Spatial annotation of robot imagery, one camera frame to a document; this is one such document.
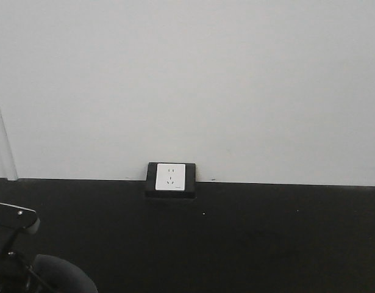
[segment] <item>electrical outlet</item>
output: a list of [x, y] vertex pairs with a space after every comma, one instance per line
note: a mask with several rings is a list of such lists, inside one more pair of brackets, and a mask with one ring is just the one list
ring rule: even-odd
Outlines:
[[185, 164], [157, 164], [156, 190], [184, 191], [185, 182]]
[[195, 198], [195, 164], [150, 162], [145, 181], [148, 198]]

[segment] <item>dark floor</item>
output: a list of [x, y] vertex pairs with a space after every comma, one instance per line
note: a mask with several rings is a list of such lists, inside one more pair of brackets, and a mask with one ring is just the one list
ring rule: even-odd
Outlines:
[[100, 293], [375, 292], [375, 187], [198, 183], [146, 200], [142, 181], [0, 179], [37, 210], [16, 248], [65, 258]]

